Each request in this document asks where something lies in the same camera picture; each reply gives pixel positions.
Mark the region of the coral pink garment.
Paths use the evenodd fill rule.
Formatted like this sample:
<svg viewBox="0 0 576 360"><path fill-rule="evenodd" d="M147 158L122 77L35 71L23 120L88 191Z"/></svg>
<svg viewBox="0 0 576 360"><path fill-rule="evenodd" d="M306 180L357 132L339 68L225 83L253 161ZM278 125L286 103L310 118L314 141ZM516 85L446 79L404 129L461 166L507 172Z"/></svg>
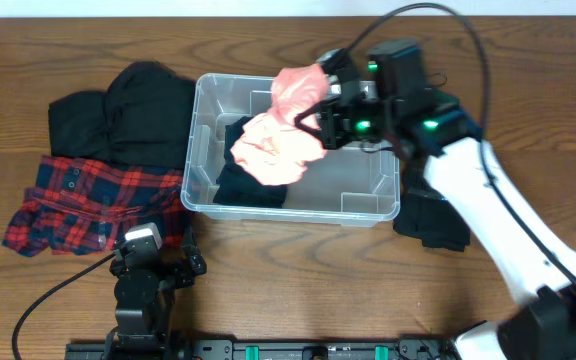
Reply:
<svg viewBox="0 0 576 360"><path fill-rule="evenodd" d="M235 163L266 186L298 182L307 164L324 158L327 151L295 126L295 117L322 101L328 90L318 64L282 69L272 82L271 107L248 121L232 146Z"/></svg>

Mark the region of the dark navy garment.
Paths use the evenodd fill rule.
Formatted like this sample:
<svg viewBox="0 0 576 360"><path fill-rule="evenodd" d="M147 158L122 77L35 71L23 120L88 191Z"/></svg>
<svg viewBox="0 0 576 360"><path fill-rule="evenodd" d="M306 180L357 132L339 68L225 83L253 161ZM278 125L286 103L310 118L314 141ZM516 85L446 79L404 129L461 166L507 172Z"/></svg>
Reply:
<svg viewBox="0 0 576 360"><path fill-rule="evenodd" d="M242 117L225 127L224 167L222 168L213 202L227 206L281 208L286 200L288 187L286 185L266 186L259 183L240 165L235 163L231 149L243 135L243 126L251 117Z"/></svg>

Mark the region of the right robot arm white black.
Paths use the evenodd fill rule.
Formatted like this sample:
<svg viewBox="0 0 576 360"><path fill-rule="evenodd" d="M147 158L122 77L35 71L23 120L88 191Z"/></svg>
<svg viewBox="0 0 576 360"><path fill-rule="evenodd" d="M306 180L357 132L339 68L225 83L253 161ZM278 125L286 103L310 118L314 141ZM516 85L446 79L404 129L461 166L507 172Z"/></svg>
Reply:
<svg viewBox="0 0 576 360"><path fill-rule="evenodd" d="M420 48L373 48L375 92L366 94L346 50L323 71L340 90L309 109L309 134L328 150L386 141L396 156L423 159L424 180L456 210L499 269L519 311L483 322L452 341L456 359L575 359L576 252L542 221L499 165L479 122L432 86Z"/></svg>

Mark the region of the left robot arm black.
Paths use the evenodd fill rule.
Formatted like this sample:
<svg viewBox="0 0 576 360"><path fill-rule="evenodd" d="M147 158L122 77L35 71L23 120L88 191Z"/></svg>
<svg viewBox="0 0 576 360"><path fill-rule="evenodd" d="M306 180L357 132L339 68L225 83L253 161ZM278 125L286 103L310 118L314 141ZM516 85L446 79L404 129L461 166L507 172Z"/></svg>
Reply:
<svg viewBox="0 0 576 360"><path fill-rule="evenodd" d="M175 291L193 286L195 278L207 272L192 228L185 229L179 258L165 260L162 247L157 225L147 223L131 228L113 251L116 352L161 357L169 353Z"/></svg>

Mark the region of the black garment with tape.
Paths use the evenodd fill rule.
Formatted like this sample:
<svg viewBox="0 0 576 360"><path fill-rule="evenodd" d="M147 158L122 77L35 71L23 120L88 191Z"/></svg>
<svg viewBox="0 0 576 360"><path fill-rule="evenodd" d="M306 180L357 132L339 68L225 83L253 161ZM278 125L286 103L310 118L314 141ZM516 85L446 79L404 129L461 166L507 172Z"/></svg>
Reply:
<svg viewBox="0 0 576 360"><path fill-rule="evenodd" d="M471 232L450 203L424 179L425 160L410 161L402 175L401 209L393 230L421 241L426 248L463 252Z"/></svg>

